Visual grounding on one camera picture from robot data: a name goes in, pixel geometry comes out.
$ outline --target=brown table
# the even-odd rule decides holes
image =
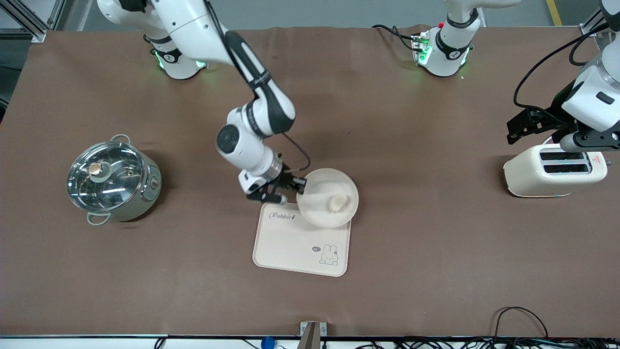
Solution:
[[[562,199],[517,199],[502,179],[546,136],[507,145],[517,82],[576,35],[481,29],[467,65],[436,78],[373,29],[244,32],[296,105],[290,135],[312,169],[358,185],[348,271],[329,278],[252,263],[260,204],[215,150],[251,99],[232,68],[174,81],[137,32],[50,32],[0,127],[0,332],[287,334],[317,319],[332,335],[488,335],[519,305],[552,336],[620,336],[615,167]],[[576,72],[563,53],[521,98],[546,106]],[[119,132],[158,162],[164,189],[143,219],[91,227],[68,168]],[[283,137],[267,143],[303,163]],[[515,312],[500,334],[541,332]]]

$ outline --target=blue cap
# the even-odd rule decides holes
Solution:
[[[260,349],[274,349],[275,339],[273,337],[265,337],[260,341]]]

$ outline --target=cooking pot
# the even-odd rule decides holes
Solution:
[[[161,173],[150,157],[119,134],[93,145],[71,165],[69,198],[87,211],[92,225],[124,222],[143,215],[161,190]]]

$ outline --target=pot handle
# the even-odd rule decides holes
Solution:
[[[98,226],[98,225],[104,225],[107,223],[107,221],[110,219],[110,217],[112,216],[111,213],[105,213],[105,214],[98,214],[98,213],[92,213],[92,212],[88,212],[86,214],[86,220],[88,221],[88,224],[90,225],[94,225],[94,226]],[[92,221],[93,217],[105,217],[105,219],[103,220],[103,222],[99,222],[99,223],[95,223]]]
[[[115,140],[118,140],[119,138],[127,138],[127,144],[131,144],[131,139],[129,138],[129,136],[127,136],[125,134],[115,135],[114,137],[112,137],[112,139],[110,139],[110,141],[114,142]]]

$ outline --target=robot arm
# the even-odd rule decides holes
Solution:
[[[611,30],[620,32],[620,2],[600,1]],[[543,111],[526,108],[508,122],[508,142],[556,130],[566,152],[620,150],[620,40],[586,64],[577,78]]]
[[[521,0],[442,0],[448,7],[443,27],[431,28],[414,40],[414,61],[437,76],[455,74],[465,64],[469,46],[481,25],[478,7],[502,8]]]
[[[119,9],[123,2],[138,2],[143,6],[138,4],[138,11],[127,14],[125,7]],[[164,69],[173,78],[171,71],[178,73],[177,76],[193,76],[200,69],[196,62],[235,66],[254,92],[254,98],[228,114],[227,124],[217,137],[219,153],[241,170],[239,183],[250,199],[284,203],[286,197],[276,194],[275,188],[303,192],[305,180],[288,173],[280,156],[263,143],[264,138],[290,130],[295,121],[293,103],[245,40],[219,22],[208,0],[98,0],[98,3],[100,9],[102,3],[108,4],[122,14],[116,17],[131,18],[131,22],[123,24],[142,29],[146,28],[144,23],[150,23],[160,30],[145,33]],[[271,192],[267,191],[269,185],[274,187]]]

